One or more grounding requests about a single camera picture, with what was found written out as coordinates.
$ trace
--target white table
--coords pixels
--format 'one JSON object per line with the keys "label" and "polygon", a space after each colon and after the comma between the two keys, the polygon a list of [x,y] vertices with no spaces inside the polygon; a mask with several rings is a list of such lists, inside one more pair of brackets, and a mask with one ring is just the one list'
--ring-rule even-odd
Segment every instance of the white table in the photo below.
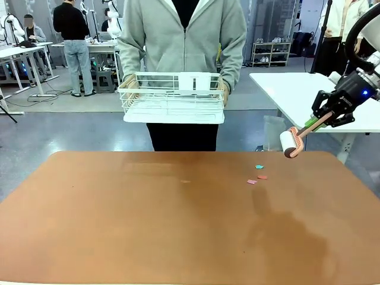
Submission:
{"label": "white table", "polygon": [[[51,43],[42,43],[42,44],[39,44],[37,45],[36,47],[31,47],[31,48],[28,48],[28,49],[24,49],[24,48],[21,48],[21,47],[9,47],[9,48],[6,48],[6,49],[2,49],[0,50],[0,58],[2,59],[9,59],[12,63],[12,67],[14,69],[14,72],[15,72],[15,76],[17,78],[17,81],[19,82],[19,86],[21,86],[22,88],[22,85],[20,83],[20,78],[18,76],[18,72],[17,72],[17,69],[14,65],[14,56],[16,55],[20,55],[20,54],[26,54],[29,59],[30,59],[30,63],[31,63],[31,67],[32,67],[32,70],[33,70],[33,73],[34,73],[34,78],[36,80],[36,83],[37,83],[37,86],[38,86],[38,89],[39,89],[39,94],[33,94],[31,95],[32,97],[55,97],[56,95],[53,95],[53,94],[44,94],[43,92],[43,89],[42,89],[42,85],[41,85],[41,82],[40,82],[40,78],[38,76],[38,72],[37,72],[37,68],[36,68],[36,61],[34,60],[34,56],[33,56],[33,53],[35,51],[38,51],[38,50],[43,50],[44,53],[45,53],[45,57],[46,57],[46,60],[49,64],[49,69],[50,69],[50,72],[53,76],[53,71],[52,71],[52,67],[50,65],[50,62],[48,60],[48,54],[46,52],[46,46],[49,45]],[[10,112],[11,115],[23,115],[24,112]]]}
{"label": "white table", "polygon": [[[309,73],[270,73],[249,75],[295,127],[301,129],[311,118],[311,107],[319,91],[335,88],[326,76]],[[344,134],[338,159],[345,163],[358,133],[380,132],[380,102],[369,99],[353,113],[355,122],[317,132]]]}
{"label": "white table", "polygon": [[[52,45],[55,48],[63,48],[64,43],[58,43]],[[115,67],[116,67],[116,75],[118,77],[118,84],[121,85],[120,73],[119,73],[119,64],[116,53],[119,52],[118,44],[116,42],[101,42],[101,43],[93,43],[87,42],[88,52],[89,54],[113,54],[115,57]]]}
{"label": "white table", "polygon": [[[53,74],[53,71],[52,71],[52,67],[50,65],[50,61],[49,61],[49,58],[48,58],[48,53],[47,53],[47,46],[48,45],[51,45],[52,42],[46,42],[46,43],[37,43],[36,45],[38,47],[43,47],[44,48],[44,52],[45,52],[45,57],[46,57],[46,60],[47,60],[47,64],[48,64],[48,67],[49,67],[49,70],[50,70],[50,77],[46,79],[46,81],[49,81],[49,80],[52,80],[54,78],[57,78],[59,76],[54,76]],[[11,46],[4,46],[2,47],[2,49],[0,49],[0,59],[3,59],[3,63],[5,62],[10,62],[11,64],[11,68],[12,68],[12,71],[16,77],[16,82],[19,86],[19,90],[16,91],[14,94],[18,94],[22,91],[25,91],[25,90],[28,90],[30,87],[23,87],[22,83],[21,83],[21,80],[20,80],[20,77],[18,75],[18,71],[17,71],[17,68],[15,66],[15,63],[14,61],[16,60],[15,59],[15,56],[17,55],[20,55],[22,54],[21,51],[23,51],[23,53],[25,52],[26,49],[22,49],[20,47],[11,47]]]}

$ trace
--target plastic bag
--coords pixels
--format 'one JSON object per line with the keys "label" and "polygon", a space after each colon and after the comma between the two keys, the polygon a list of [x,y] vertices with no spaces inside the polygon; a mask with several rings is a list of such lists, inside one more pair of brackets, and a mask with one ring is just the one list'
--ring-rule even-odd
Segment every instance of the plastic bag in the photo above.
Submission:
{"label": "plastic bag", "polygon": [[264,116],[264,150],[282,151],[280,135],[286,131],[285,119],[275,116]]}

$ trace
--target gray hoodie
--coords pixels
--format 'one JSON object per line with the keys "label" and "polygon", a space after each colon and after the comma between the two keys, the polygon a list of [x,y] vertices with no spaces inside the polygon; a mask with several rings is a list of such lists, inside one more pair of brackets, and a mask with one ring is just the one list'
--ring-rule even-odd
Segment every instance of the gray hoodie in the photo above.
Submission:
{"label": "gray hoodie", "polygon": [[144,46],[150,72],[216,72],[221,43],[221,76],[233,90],[246,39],[240,0],[199,0],[185,30],[172,0],[127,0],[124,6],[119,38],[124,80],[140,71]]}

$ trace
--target gray floor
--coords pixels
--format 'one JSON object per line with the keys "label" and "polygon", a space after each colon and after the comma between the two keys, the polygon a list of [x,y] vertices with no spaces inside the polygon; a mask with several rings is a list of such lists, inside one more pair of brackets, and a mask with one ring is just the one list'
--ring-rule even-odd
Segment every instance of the gray floor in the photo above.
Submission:
{"label": "gray floor", "polygon": [[[230,96],[227,110],[274,110],[276,106],[264,94],[264,92],[254,84],[249,77],[250,73],[274,73],[274,72],[305,72],[310,70],[312,59],[291,58],[288,66],[275,66],[243,68],[239,84],[236,86],[233,95]],[[70,90],[70,77],[67,69],[54,70],[55,75],[59,75],[48,83],[43,83],[44,92],[54,90]],[[16,84],[2,86],[5,95],[17,91]],[[8,99],[10,111],[15,112],[63,112],[63,113],[81,113],[81,112],[122,112],[119,94],[102,93],[88,98],[74,98],[67,94],[60,95],[58,99],[49,102],[33,104],[28,102],[28,97],[37,93],[38,89],[31,88],[20,94],[14,95]]]}
{"label": "gray floor", "polygon": [[[287,68],[254,68],[254,72],[303,72],[303,60]],[[241,94],[252,94],[252,81],[243,69],[237,86]],[[262,103],[263,95],[256,94]],[[228,110],[220,127],[218,151],[254,151],[264,142],[264,115],[274,110]],[[14,124],[0,116],[0,201],[12,192],[51,154],[77,151],[151,151],[146,127],[125,123],[122,113],[27,113]],[[380,197],[380,134],[357,138],[347,167]],[[338,142],[328,134],[312,134],[308,150],[339,151]],[[323,187],[323,178],[316,178]]]}

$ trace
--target wire basket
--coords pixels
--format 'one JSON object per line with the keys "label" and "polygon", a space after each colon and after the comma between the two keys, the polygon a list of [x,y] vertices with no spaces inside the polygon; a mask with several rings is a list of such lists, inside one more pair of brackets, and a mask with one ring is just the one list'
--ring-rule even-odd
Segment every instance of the wire basket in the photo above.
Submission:
{"label": "wire basket", "polygon": [[118,91],[125,122],[222,124],[223,84],[219,74],[138,72]]}

